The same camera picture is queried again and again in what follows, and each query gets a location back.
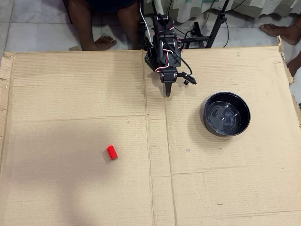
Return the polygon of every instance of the patterned fabric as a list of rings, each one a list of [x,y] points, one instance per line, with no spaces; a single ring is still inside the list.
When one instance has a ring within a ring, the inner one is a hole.
[[[157,12],[166,14],[170,0],[154,0]],[[170,16],[178,21],[185,22],[192,17],[198,17],[207,11],[213,0],[172,0]],[[238,6],[243,0],[230,0],[227,10]],[[213,8],[221,9],[225,0],[216,0]],[[235,11],[251,17],[262,14],[277,13],[282,17],[290,13],[300,14],[301,0],[246,0]],[[151,0],[144,0],[145,14],[153,13]]]

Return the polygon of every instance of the bare foot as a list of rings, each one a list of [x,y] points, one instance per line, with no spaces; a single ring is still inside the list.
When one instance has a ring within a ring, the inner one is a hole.
[[[116,45],[116,40],[113,40],[110,36],[101,36],[92,45],[82,47],[83,51],[102,51],[108,50]]]
[[[108,50],[115,46],[117,43],[116,40],[113,40],[110,36],[102,36],[95,41],[95,45],[98,50]]]
[[[270,36],[279,36],[291,45],[296,45],[301,38],[301,31],[295,26],[278,27],[273,24],[264,24],[260,29]]]

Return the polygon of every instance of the white cable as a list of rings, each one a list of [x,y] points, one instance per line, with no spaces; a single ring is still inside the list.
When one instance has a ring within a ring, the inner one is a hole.
[[[166,57],[167,57],[167,66],[164,67],[158,67],[155,71],[158,72],[158,69],[163,69],[163,68],[168,68],[169,67],[169,57],[168,57],[168,52],[173,53],[173,51],[168,50],[168,49],[163,49],[164,51],[166,51]]]
[[[155,71],[158,72],[158,69],[163,69],[163,68],[168,68],[169,67],[169,58],[168,58],[168,52],[166,52],[166,57],[167,57],[167,66],[165,67],[158,67]]]
[[[149,27],[148,27],[148,25],[146,24],[146,21],[145,21],[143,15],[142,15],[142,12],[141,12],[141,3],[140,3],[140,14],[141,14],[142,19],[143,19],[143,21],[144,21],[144,23],[145,23],[145,26],[146,26],[146,29],[147,29],[147,33],[149,34],[150,44],[151,44],[151,46],[154,46],[154,45],[152,44],[152,42],[151,42],[151,34],[150,34],[150,31],[149,31]]]

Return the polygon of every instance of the red lego brick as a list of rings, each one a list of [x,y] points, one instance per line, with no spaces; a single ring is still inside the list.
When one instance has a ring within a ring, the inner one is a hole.
[[[113,145],[107,146],[107,151],[111,160],[118,158]]]

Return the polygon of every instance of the black cable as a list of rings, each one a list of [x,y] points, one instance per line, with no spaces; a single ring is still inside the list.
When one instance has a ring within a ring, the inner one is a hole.
[[[174,29],[176,29],[177,31],[179,31],[179,32],[181,32],[182,34],[184,34],[185,35],[185,38],[186,38],[186,36],[188,37],[188,38],[190,38],[188,35],[187,35],[187,33],[185,34],[184,32],[182,32],[182,31],[180,31],[179,29],[177,29],[176,27],[174,27]]]
[[[165,23],[165,21],[164,21],[162,15],[161,15],[160,13],[159,13],[159,17],[160,17],[161,20],[164,22],[164,24],[165,24],[165,31],[167,31],[167,25],[166,25],[166,23]],[[180,60],[183,61],[183,63],[188,67],[188,69],[189,69],[189,71],[190,71],[190,75],[192,75],[192,70],[191,70],[191,68],[189,67],[189,65],[185,62],[185,60],[183,60],[183,59],[179,56],[179,54],[177,54],[177,53],[173,50],[173,48],[172,48],[172,47],[168,44],[168,42],[166,41],[166,33],[164,33],[164,42],[167,44],[169,50],[172,51],[173,53],[175,53],[176,56],[177,56]]]
[[[173,0],[170,0],[169,2],[169,6],[167,7],[167,10],[166,10],[166,14],[169,16],[169,11],[170,11],[170,7],[171,7],[171,3],[173,2]]]
[[[230,11],[232,11],[232,10],[235,10],[238,6],[236,6],[236,7],[232,8],[232,9],[226,11],[225,13],[228,13],[228,12],[230,12]]]
[[[226,26],[227,26],[227,32],[228,32],[228,39],[227,39],[227,42],[226,42],[226,45],[228,44],[228,41],[229,41],[229,27],[228,27],[228,24],[227,24],[227,21],[225,21],[226,23]]]
[[[207,20],[208,20],[208,18],[209,18],[209,16],[210,16],[210,12],[211,12],[211,9],[212,9],[212,6],[213,6],[213,3],[214,3],[215,1],[216,1],[216,0],[213,0],[213,2],[211,3],[211,6],[210,6],[210,8],[209,8],[209,14],[208,14],[207,19],[206,19],[205,23],[203,24],[203,26],[202,26],[202,28],[201,28],[200,31],[202,31],[203,27],[204,27],[205,24],[207,23]]]
[[[192,30],[186,32],[185,37],[184,37],[185,39],[186,39],[186,36],[187,36],[188,38],[190,38],[190,37],[187,35],[189,32],[192,32]]]

